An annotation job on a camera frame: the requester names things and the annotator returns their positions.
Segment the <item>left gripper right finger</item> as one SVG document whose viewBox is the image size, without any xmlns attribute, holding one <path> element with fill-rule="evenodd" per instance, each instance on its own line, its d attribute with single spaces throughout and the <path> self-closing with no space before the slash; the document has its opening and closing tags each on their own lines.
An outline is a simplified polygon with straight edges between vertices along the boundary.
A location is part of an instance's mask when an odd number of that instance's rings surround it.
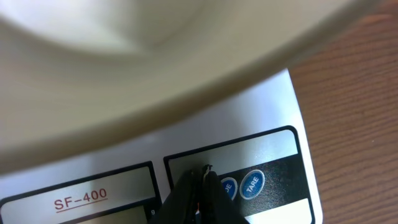
<svg viewBox="0 0 398 224">
<path fill-rule="evenodd" d="M 202 168 L 203 177 L 200 187 L 199 211 L 201 223 L 204 224 L 248 224 L 238 212 L 228 193 L 222 186 L 220 178 L 212 165 Z"/>
</svg>

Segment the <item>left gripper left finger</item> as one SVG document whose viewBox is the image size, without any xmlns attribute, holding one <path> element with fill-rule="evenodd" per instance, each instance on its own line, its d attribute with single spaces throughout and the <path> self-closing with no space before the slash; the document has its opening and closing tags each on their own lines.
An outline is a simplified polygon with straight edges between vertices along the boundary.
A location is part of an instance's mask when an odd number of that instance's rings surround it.
<svg viewBox="0 0 398 224">
<path fill-rule="evenodd" d="M 198 187 L 198 171 L 185 171 L 150 224 L 192 223 L 195 214 L 195 194 Z"/>
</svg>

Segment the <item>white digital kitchen scale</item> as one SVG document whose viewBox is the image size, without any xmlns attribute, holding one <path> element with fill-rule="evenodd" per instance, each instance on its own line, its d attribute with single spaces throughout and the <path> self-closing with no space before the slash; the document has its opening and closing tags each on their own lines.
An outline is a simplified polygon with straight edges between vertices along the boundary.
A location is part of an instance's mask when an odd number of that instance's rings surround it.
<svg viewBox="0 0 398 224">
<path fill-rule="evenodd" d="M 1 176 L 2 223 L 147 223 L 182 174 L 207 166 L 249 223 L 321 223 L 289 72 L 173 126 Z"/>
</svg>

